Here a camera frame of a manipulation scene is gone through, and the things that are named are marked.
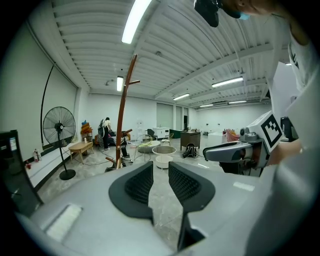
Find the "white cabinet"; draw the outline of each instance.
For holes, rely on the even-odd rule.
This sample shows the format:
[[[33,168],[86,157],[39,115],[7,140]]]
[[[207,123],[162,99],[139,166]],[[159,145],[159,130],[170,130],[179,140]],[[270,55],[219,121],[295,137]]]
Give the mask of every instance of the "white cabinet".
[[[168,127],[156,127],[152,128],[154,135],[158,136],[158,139],[162,139],[170,134],[170,128]]]

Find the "white ceiling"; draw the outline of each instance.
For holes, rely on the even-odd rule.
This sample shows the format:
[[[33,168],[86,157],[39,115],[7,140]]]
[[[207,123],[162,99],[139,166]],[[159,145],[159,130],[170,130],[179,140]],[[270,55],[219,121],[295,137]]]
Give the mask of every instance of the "white ceiling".
[[[152,0],[131,44],[121,42],[134,0],[53,0],[29,18],[35,36],[76,84],[117,94],[138,54],[128,95],[198,107],[216,101],[263,101],[278,61],[288,62],[283,23],[275,17],[234,19],[219,11],[210,27],[193,0]],[[243,76],[244,82],[212,88]]]

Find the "wooden table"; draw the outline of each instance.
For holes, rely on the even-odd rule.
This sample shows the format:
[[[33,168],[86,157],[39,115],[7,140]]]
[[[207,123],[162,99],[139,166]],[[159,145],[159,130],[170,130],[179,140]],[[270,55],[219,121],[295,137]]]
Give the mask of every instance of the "wooden table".
[[[70,158],[72,163],[72,153],[79,153],[82,163],[84,163],[84,159],[82,158],[82,153],[86,152],[88,149],[92,149],[92,153],[94,154],[94,143],[92,141],[89,141],[87,143],[79,142],[71,147],[69,147],[70,150]]]
[[[194,144],[195,147],[200,149],[200,137],[201,133],[199,131],[182,131],[180,139],[180,150],[182,147],[187,147],[189,143]]]

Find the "gray floor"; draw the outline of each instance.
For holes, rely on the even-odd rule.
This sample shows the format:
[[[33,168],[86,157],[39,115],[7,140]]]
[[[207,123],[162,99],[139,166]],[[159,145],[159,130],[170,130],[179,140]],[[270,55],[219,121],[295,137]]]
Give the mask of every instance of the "gray floor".
[[[202,156],[202,150],[209,146],[208,137],[202,136],[200,144],[201,147],[198,153]],[[173,161],[184,162],[200,168],[205,168],[198,165],[202,164],[209,167],[205,168],[208,170],[208,172],[211,170],[223,172],[222,168],[219,166],[219,163],[205,161],[205,159],[201,156],[198,156],[198,158],[182,158],[181,154],[185,148],[182,148],[182,151],[180,151],[180,139],[173,139],[171,141],[171,146],[177,149],[176,153],[172,155]],[[78,162],[80,161],[80,157],[78,155],[75,156],[75,159],[78,161],[73,160],[72,163],[70,161],[66,163],[67,168],[74,169],[76,171],[75,177],[66,181],[59,179],[59,174],[63,171],[63,168],[60,168],[38,191],[43,202],[50,202],[50,200],[55,198],[62,191],[66,190],[72,186],[72,184],[82,179],[104,173],[105,169],[110,167],[112,164],[110,162],[106,162],[106,156],[101,153],[101,151],[108,156],[114,158],[116,157],[116,148],[114,146],[110,147],[109,151],[103,151],[101,148],[99,151],[99,149],[95,147],[94,154],[88,151],[88,155],[83,157],[83,161],[87,165]],[[133,159],[135,155],[135,148],[128,145],[127,151]],[[134,162],[141,163],[145,160],[148,161],[149,159],[154,161],[155,158],[155,154],[146,154],[145,159],[143,155],[138,157]],[[161,170],[157,168],[155,164],[153,164],[153,186],[149,194],[149,207],[151,207],[153,210],[155,230],[171,248],[176,250],[183,209],[169,185],[168,170]]]

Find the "ceiling light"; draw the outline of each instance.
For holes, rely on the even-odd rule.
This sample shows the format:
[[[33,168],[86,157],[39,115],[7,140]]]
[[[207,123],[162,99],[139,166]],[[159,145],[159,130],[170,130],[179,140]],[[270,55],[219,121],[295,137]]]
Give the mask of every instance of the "ceiling light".
[[[122,84],[124,82],[124,78],[122,76],[118,76],[116,79],[116,90],[118,92],[122,91]]]
[[[235,82],[240,82],[240,81],[243,81],[243,80],[244,80],[244,78],[242,76],[241,77],[237,77],[237,78],[232,78],[232,79],[229,79],[229,80],[226,80],[226,81],[223,81],[223,82],[214,83],[212,85],[212,87],[225,86],[225,85],[232,84],[232,83],[235,83]]]
[[[173,100],[174,100],[174,101],[177,101],[177,100],[180,100],[180,99],[182,99],[182,98],[184,98],[184,97],[188,97],[189,95],[190,95],[189,93],[186,93],[186,94],[184,94],[184,95],[182,95],[182,96],[179,96],[179,97],[174,98]]]
[[[213,104],[203,105],[203,106],[200,106],[200,108],[211,107],[211,106],[213,106]]]
[[[239,100],[239,101],[232,101],[232,102],[229,102],[229,104],[237,104],[237,103],[245,103],[247,102],[246,100]]]
[[[139,22],[144,15],[146,9],[148,8],[151,0],[135,0],[130,11],[129,17],[126,21],[122,42],[126,44],[131,44],[132,39],[136,33]]]

